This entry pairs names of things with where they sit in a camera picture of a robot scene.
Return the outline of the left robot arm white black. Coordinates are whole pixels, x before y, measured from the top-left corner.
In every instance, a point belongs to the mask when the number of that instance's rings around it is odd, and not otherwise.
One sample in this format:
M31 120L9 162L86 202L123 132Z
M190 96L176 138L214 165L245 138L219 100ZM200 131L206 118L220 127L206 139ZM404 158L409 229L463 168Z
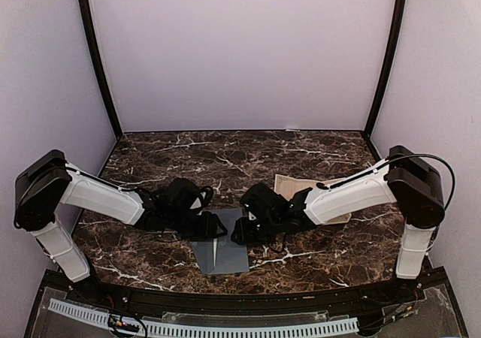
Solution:
M218 215L207 208L213 198L209 186L175 178L154 191L121 187L82 171L57 149L16 177L14 197L15 228L37 240L90 305L101 304L106 289L92 277L92 264L58 218L60 207L94 212L140 231L172 230L188 241L213 240L228 233Z

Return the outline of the black frame post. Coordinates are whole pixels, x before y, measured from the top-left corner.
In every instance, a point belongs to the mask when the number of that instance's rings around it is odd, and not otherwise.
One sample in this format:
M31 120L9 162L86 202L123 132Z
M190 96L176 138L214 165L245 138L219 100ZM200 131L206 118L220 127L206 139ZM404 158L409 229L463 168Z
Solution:
M404 17L406 0L395 0L392 21L389 29L389 36L386 43L386 50L383 57L383 63L380 70L377 87L375 89L371 108L369 110L367 122L363 130L363 137L366 141L371 139L374 132L377 118L380 114L380 109L383 103L383 98L388 86L389 77L392 71L393 62L398 46L399 34L401 32L401 25Z
M104 108L107 113L108 121L112 128L113 134L117 140L123 136L123 130L119 121L119 117L114 106L110 87L107 82L107 76L104 70L104 64L101 57L101 52L98 45L98 40L95 33L92 9L89 0L78 0L80 15L83 24L83 30L86 37L86 42L89 50L89 55L95 78L98 84Z

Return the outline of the beige lined letter paper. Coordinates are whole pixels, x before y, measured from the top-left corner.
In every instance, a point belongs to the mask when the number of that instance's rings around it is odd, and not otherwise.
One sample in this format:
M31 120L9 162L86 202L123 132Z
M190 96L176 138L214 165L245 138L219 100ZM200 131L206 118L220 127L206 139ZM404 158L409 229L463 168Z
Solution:
M217 244L218 244L218 239L214 238L213 239L213 266L216 266L216 257L217 257Z

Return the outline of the black left frame post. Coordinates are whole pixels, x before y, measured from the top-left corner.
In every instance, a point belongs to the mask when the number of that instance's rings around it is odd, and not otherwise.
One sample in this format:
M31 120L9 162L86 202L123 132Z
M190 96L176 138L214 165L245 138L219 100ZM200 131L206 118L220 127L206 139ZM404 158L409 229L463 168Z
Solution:
M95 78L98 84L104 108L107 113L108 121L112 128L113 134L117 140L123 136L123 130L119 121L119 117L114 106L110 87L107 82L107 76L104 70L104 64L101 57L101 52L98 45L98 40L95 33L92 9L89 0L78 0L80 15L83 24L83 30L86 37L86 42L89 50L89 55Z

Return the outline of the black right frame post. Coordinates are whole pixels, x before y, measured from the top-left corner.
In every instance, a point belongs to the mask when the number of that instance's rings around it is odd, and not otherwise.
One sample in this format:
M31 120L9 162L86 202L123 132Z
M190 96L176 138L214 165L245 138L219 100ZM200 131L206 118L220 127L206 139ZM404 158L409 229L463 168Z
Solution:
M375 89L371 108L369 110L367 122L363 130L363 137L366 141L371 139L374 132L377 118L380 114L380 109L383 103L383 98L388 86L389 77L392 71L393 62L398 46L399 34L401 32L401 25L404 17L406 0L395 0L392 21L389 29L389 36L386 43L386 50L383 57L383 63L380 70L377 87Z

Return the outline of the beige letter sheet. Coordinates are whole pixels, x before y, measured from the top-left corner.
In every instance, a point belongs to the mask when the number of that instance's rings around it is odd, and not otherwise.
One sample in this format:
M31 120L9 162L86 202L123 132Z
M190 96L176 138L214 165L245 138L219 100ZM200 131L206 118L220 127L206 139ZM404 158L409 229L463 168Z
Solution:
M315 188L321 181L296 179L280 174L275 175L274 180L274 192L282 195L286 200L291 200L296 192L299 192L306 188ZM326 225L346 224L350 221L352 214L347 213L342 216L329 219Z

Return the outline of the grey paper envelope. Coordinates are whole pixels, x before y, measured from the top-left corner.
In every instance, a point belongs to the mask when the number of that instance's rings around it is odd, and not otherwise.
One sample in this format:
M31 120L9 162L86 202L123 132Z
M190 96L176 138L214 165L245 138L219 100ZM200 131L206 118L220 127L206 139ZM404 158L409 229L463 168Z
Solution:
M250 271L247 247L238 245L231 241L231 234L234 224L243 215L241 208L214 210L228 234L217 238L216 266L213 266L213 240L202 242L191 242L192 251L196 263L205 276L245 273Z

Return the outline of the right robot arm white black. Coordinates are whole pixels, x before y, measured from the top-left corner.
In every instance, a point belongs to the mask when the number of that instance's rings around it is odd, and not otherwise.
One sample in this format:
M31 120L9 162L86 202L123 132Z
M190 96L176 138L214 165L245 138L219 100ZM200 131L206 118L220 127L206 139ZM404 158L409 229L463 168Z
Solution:
M397 145L387 158L357 174L327 185L317 183L286 199L264 183L249 188L240 199L246 212L234 225L231 240L238 245L264 245L278 234L295 234L331 220L383 204L396 204L404 217L395 275L383 288L390 303L400 303L413 290L413 282L434 232L444 220L452 197L443 195L440 172L428 163L442 158L414 153Z

